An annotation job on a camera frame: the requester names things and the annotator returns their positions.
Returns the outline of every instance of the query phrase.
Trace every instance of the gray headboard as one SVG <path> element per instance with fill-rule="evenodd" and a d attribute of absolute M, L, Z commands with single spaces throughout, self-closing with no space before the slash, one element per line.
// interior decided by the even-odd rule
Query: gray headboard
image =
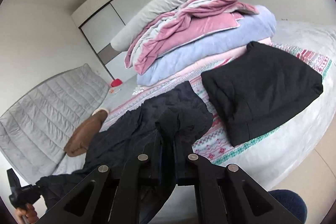
<path fill-rule="evenodd" d="M 88 64 L 44 81 L 0 117 L 1 152 L 29 183 L 53 174 L 66 157 L 63 148 L 73 131 L 108 90 Z"/>

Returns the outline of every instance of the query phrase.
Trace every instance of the beige floor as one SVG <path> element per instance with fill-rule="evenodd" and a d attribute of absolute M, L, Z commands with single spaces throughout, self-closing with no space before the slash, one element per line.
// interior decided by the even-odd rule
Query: beige floor
<path fill-rule="evenodd" d="M 336 199 L 336 117 L 312 153 L 274 189 L 298 193 L 308 207 L 306 224 L 319 224 Z"/>

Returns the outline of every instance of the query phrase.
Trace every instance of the pink blanket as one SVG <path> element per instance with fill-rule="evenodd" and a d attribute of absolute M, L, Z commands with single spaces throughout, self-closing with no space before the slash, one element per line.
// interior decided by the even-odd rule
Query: pink blanket
<path fill-rule="evenodd" d="M 158 57 L 206 34 L 239 27 L 238 13 L 257 14 L 255 7 L 238 0 L 188 0 L 177 10 L 158 16 L 131 44 L 125 66 L 139 74 Z"/>
<path fill-rule="evenodd" d="M 262 40 L 260 40 L 258 42 L 266 44 L 266 45 L 272 45 L 270 37 L 262 39 Z M 164 84 L 166 82 L 171 81 L 172 79 L 184 76 L 184 75 L 186 75 L 188 73 L 191 73 L 192 71 L 200 70 L 200 69 L 202 69 L 202 68 L 204 68 L 206 66 L 209 66 L 209 65 L 211 65 L 211 64 L 213 64 L 215 62 L 231 59 L 233 57 L 237 58 L 238 56 L 243 55 L 245 52 L 246 52 L 246 46 L 241 46 L 241 47 L 229 50 L 227 52 L 223 52 L 223 53 L 220 53 L 220 54 L 215 54 L 215 55 L 212 55 L 212 56 L 205 57 L 205 58 L 203 58 L 203 59 L 201 59 L 199 61 L 196 61 L 194 64 L 186 67 L 185 69 L 180 70 L 179 72 L 175 73 L 174 75 L 169 76 L 168 78 L 163 79 L 163 80 L 157 82 L 155 85 L 152 85 L 152 86 L 142 86 L 142 89 L 143 90 L 151 89 L 154 86 L 162 85 L 162 84 Z"/>

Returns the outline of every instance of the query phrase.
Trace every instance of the human hand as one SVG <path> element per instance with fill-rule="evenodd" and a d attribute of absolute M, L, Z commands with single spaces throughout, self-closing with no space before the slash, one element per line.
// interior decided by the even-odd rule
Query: human hand
<path fill-rule="evenodd" d="M 17 208 L 15 210 L 15 215 L 16 215 L 16 219 L 18 221 L 19 224 L 25 224 L 22 217 L 26 216 L 28 223 L 30 224 L 34 224 L 38 221 L 38 217 L 37 217 L 37 212 L 35 211 L 35 208 L 33 205 L 31 204 L 26 204 L 26 210 L 23 210 L 21 208 Z"/>

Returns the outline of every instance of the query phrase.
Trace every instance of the blue blanket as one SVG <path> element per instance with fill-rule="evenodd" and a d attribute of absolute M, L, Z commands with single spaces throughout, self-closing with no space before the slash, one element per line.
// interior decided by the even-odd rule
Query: blue blanket
<path fill-rule="evenodd" d="M 143 75 L 137 76 L 138 85 L 154 85 L 204 57 L 272 37 L 276 27 L 274 15 L 264 6 L 256 7 L 259 15 L 244 16 L 239 20 L 240 27 L 210 34 L 155 60 Z"/>

